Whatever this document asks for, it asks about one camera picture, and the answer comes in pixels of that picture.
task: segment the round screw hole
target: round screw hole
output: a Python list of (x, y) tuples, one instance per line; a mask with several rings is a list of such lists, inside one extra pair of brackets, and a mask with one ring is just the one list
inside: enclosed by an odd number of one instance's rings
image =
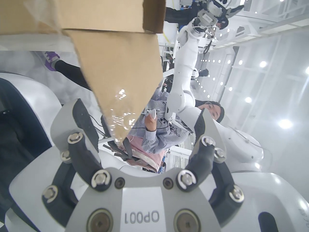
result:
[(125, 186), (125, 179), (122, 177), (119, 177), (115, 181), (115, 188), (116, 189), (122, 189)]
[(174, 186), (174, 183), (173, 183), (173, 180), (169, 177), (166, 177), (164, 180), (163, 180), (163, 186), (164, 188), (166, 189), (172, 189), (173, 186)]

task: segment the cardboard box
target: cardboard box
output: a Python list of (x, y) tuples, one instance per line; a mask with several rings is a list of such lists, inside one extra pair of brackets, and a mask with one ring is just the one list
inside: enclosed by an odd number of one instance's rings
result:
[(156, 33), (164, 15), (165, 0), (0, 0), (0, 35), (69, 36), (111, 133), (122, 142), (162, 78)]

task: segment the striped shirt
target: striped shirt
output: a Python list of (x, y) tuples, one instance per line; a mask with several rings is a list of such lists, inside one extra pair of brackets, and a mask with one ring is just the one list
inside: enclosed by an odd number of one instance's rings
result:
[[(177, 127), (174, 124), (169, 124), (164, 118), (165, 107), (167, 102), (168, 92), (161, 92), (156, 89), (147, 108), (149, 110), (156, 109), (157, 111), (157, 130), (149, 132), (145, 126), (145, 117), (148, 114), (141, 114), (135, 125), (130, 130), (129, 135), (137, 136), (143, 139), (142, 148), (148, 153), (158, 153), (163, 149), (170, 148), (185, 141), (189, 132)], [(176, 115), (176, 121), (181, 123), (180, 118)]]

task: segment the clear plastic tape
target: clear plastic tape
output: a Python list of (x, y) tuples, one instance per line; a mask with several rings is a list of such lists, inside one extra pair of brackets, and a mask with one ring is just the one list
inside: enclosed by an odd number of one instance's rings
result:
[(124, 89), (120, 89), (115, 95), (115, 101), (113, 102), (114, 108), (104, 112), (106, 118), (105, 122), (107, 123), (111, 136), (115, 139), (118, 146), (122, 144), (140, 116), (140, 112), (133, 112), (135, 109), (128, 105), (128, 100), (125, 101), (125, 99), (128, 98), (127, 94), (128, 93), (126, 93)]
[(33, 16), (39, 33), (57, 32), (61, 34), (54, 0), (26, 0), (24, 6)]

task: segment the white ceiling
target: white ceiling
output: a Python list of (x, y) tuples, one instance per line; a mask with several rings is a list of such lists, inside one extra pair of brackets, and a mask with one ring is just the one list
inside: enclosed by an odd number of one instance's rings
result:
[[(305, 72), (309, 67), (309, 0), (248, 3), (226, 29), (216, 30), (217, 46), (199, 55), (197, 68), (207, 68), (210, 77), (197, 79), (201, 85), (195, 82), (195, 96), (220, 101), (225, 108), (222, 124), (255, 137), (271, 152), (266, 157), (270, 171), (290, 181), (309, 200), (309, 75)], [(252, 102), (245, 102), (246, 97)], [(282, 119), (293, 126), (281, 128)]]

